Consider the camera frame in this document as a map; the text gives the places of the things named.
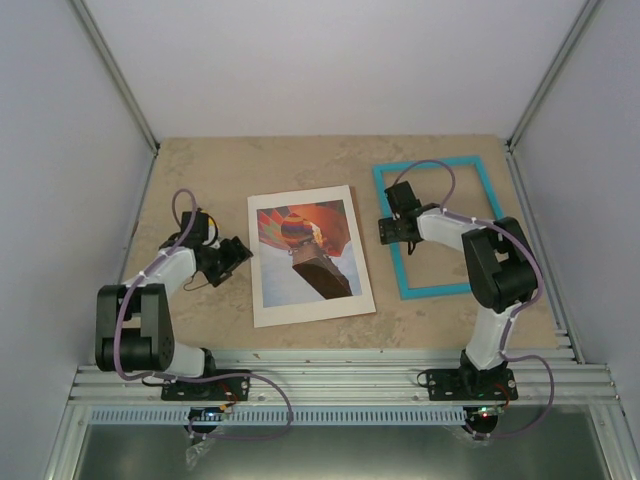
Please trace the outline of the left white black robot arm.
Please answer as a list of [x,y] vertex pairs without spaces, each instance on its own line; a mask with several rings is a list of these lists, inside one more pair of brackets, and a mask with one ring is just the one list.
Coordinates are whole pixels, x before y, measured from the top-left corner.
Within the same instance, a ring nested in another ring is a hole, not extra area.
[[184,378],[195,398],[213,396],[219,386],[213,355],[176,341],[169,300],[198,273],[219,286],[251,257],[239,237],[221,238],[204,211],[183,212],[180,230],[160,245],[146,269],[123,284],[99,290],[94,347],[98,368],[130,379]]

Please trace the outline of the teal wooden picture frame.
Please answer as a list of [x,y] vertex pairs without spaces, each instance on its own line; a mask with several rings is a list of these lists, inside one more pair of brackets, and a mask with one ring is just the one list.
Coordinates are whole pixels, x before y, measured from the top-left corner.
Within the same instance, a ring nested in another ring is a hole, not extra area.
[[[473,166],[484,189],[484,196],[491,206],[493,216],[497,218],[502,218],[505,216],[502,205],[490,180],[489,173],[485,168],[484,162],[482,161],[480,156],[473,155],[463,157],[449,157],[445,158],[443,162],[450,167]],[[384,218],[391,216],[391,209],[388,205],[386,195],[384,193],[384,190],[386,189],[384,175],[387,173],[400,172],[410,164],[410,161],[404,161],[388,164],[378,164],[372,167],[372,174],[374,179],[375,191],[378,197],[378,204]],[[451,283],[412,288],[409,285],[407,271],[405,268],[405,261],[402,259],[400,244],[390,244],[389,250],[400,298],[402,300],[415,300],[420,298],[459,295],[471,292],[471,288],[468,283]]]

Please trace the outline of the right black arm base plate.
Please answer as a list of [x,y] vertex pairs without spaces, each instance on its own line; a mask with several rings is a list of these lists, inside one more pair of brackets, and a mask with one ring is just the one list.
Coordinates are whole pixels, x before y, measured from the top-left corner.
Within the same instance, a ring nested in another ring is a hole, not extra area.
[[512,401],[519,398],[513,372],[478,373],[458,369],[428,369],[417,374],[431,401]]

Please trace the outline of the yellow handled screwdriver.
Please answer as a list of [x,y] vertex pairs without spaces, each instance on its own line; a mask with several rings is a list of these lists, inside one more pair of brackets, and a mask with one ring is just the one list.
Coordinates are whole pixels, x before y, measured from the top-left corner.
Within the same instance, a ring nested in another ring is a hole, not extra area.
[[209,227],[208,242],[209,243],[215,242],[219,235],[219,229],[218,229],[217,223],[211,216],[208,216],[208,227]]

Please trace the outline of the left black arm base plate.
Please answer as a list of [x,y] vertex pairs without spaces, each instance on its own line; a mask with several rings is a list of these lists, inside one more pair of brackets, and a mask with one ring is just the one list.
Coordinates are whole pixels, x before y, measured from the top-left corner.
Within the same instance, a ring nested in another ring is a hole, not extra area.
[[214,376],[230,375],[229,378],[208,383],[165,383],[161,391],[163,401],[218,401],[235,403],[248,399],[250,378],[248,370],[223,369]]

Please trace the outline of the hot air balloon photo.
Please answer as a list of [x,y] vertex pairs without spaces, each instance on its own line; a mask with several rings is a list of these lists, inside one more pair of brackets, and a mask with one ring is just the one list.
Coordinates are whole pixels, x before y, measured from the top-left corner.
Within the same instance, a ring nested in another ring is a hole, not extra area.
[[343,200],[263,208],[256,216],[265,308],[362,294]]

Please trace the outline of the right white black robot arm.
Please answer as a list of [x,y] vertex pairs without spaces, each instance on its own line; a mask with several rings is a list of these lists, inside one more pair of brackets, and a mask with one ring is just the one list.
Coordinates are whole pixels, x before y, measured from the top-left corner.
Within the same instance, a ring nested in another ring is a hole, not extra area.
[[455,369],[425,372],[432,400],[491,399],[512,379],[506,345],[520,312],[541,293],[542,275],[519,222],[467,217],[439,204],[423,205],[410,184],[388,187],[392,215],[378,221],[384,245],[438,243],[463,253],[478,310],[471,340]]

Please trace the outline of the white mat board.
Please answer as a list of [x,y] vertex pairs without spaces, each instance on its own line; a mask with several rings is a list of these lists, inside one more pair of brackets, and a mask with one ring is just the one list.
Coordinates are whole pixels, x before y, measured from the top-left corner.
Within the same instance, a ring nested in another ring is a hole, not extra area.
[[[263,208],[300,205],[338,199],[344,201],[355,260],[362,286],[362,294],[322,302],[265,308],[262,302],[256,212]],[[354,315],[372,314],[376,311],[361,235],[358,229],[352,192],[349,186],[341,185],[251,196],[248,198],[248,231],[250,248],[254,254],[254,257],[251,259],[251,288],[255,327],[299,324]]]

